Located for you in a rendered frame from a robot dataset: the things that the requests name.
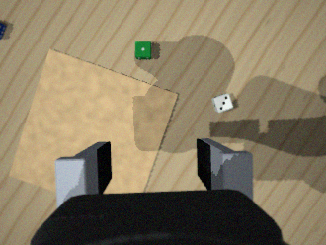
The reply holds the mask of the white die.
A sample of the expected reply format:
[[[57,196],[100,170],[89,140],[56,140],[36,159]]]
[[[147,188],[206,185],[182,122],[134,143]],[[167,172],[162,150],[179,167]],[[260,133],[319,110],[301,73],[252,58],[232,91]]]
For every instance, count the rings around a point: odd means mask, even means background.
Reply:
[[[215,111],[221,113],[233,108],[231,99],[228,93],[213,97],[212,99]]]

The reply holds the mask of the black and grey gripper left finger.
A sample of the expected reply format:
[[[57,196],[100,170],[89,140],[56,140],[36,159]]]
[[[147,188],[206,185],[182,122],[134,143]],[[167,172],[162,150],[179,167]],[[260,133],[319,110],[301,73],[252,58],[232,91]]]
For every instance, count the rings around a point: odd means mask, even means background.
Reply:
[[[57,208],[74,196],[102,194],[112,180],[111,143],[96,142],[54,164]]]

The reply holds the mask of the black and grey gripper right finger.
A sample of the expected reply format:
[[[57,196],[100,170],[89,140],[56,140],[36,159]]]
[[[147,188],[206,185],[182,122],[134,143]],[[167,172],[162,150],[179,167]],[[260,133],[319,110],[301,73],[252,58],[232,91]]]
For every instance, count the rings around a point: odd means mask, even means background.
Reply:
[[[240,191],[253,200],[253,154],[197,139],[198,176],[208,190]]]

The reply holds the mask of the green die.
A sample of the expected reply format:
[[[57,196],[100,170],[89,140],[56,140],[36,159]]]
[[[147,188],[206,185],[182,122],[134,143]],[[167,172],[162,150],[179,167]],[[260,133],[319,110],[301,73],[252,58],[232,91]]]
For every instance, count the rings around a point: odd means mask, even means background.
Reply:
[[[135,58],[151,59],[151,41],[135,42]]]

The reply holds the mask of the blue die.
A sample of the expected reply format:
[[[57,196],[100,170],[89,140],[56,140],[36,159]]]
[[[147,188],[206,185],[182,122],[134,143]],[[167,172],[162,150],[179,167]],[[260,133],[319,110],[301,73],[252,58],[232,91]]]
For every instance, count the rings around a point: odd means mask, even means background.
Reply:
[[[0,40],[2,39],[5,29],[6,29],[6,25],[0,23]]]

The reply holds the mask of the tan mat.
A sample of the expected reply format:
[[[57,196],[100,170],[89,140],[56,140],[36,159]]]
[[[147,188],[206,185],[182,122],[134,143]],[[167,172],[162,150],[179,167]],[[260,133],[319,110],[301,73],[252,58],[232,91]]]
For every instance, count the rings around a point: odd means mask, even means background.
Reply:
[[[143,193],[177,96],[50,49],[9,176],[56,192],[56,159],[109,141],[103,194]]]

